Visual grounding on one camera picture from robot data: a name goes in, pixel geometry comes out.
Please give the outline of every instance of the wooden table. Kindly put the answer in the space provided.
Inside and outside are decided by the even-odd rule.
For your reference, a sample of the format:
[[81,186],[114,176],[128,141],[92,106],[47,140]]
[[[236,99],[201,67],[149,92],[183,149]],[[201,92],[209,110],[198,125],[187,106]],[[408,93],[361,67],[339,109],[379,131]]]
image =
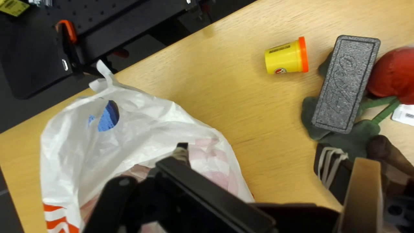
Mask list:
[[[413,43],[413,0],[259,0],[119,72],[118,79],[180,103],[222,131],[259,202],[341,204],[312,172],[316,143],[299,115],[321,88],[317,66],[342,33],[382,40],[381,54]],[[310,72],[268,75],[263,52],[306,36]],[[39,186],[39,137],[46,123],[82,92],[0,134],[0,165],[26,231],[46,231]],[[387,134],[396,128],[385,123]],[[413,151],[405,138],[396,140]]]

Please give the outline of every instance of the gray sponge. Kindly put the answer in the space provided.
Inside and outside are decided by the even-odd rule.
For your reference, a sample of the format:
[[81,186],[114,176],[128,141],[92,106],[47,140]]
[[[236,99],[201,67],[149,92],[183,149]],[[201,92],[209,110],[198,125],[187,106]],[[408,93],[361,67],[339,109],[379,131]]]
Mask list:
[[376,37],[342,35],[328,67],[312,123],[324,129],[350,133],[381,41]]

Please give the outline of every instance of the plastic bag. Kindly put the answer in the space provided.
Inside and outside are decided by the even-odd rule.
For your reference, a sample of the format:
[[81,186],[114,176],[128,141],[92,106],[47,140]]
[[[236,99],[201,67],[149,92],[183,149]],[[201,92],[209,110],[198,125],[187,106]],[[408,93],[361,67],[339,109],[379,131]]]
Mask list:
[[[105,76],[90,84],[97,93],[64,109],[42,134],[41,180],[48,231],[81,231],[106,181],[122,173],[145,178],[178,142],[189,142],[193,169],[241,199],[254,200],[220,132],[175,102],[117,83],[103,62],[97,67]],[[109,102],[119,119],[101,131]]]

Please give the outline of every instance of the yellow object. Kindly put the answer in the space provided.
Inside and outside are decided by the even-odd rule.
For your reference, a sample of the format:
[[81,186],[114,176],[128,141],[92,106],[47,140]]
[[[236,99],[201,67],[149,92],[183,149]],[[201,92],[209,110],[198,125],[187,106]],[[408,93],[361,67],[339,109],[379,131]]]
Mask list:
[[308,54],[306,37],[271,48],[266,52],[266,63],[270,74],[308,72]]
[[[301,123],[301,106],[304,97],[319,94],[323,81],[316,70],[338,35],[383,39],[378,57],[413,43],[412,1],[373,2],[258,0],[122,70],[117,79],[174,99],[223,132],[258,202],[316,203],[339,211],[342,206],[313,172],[316,142]],[[272,37],[289,41],[298,35],[307,35],[312,44],[312,72],[298,74],[304,79],[270,79],[263,67],[263,48]],[[26,233],[47,230],[39,182],[41,133],[52,116],[88,94],[92,92],[81,92],[0,133],[0,167]],[[382,133],[414,162],[412,127],[387,119],[382,121]]]
[[29,4],[20,0],[0,0],[0,11],[15,17],[21,15],[28,8]]

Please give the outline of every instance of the yellow cup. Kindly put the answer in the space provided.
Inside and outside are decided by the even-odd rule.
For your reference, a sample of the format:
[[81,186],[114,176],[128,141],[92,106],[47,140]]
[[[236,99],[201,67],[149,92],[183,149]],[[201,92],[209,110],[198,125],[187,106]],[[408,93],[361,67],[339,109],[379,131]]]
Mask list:
[[271,48],[264,53],[270,74],[308,72],[308,53],[306,37]]

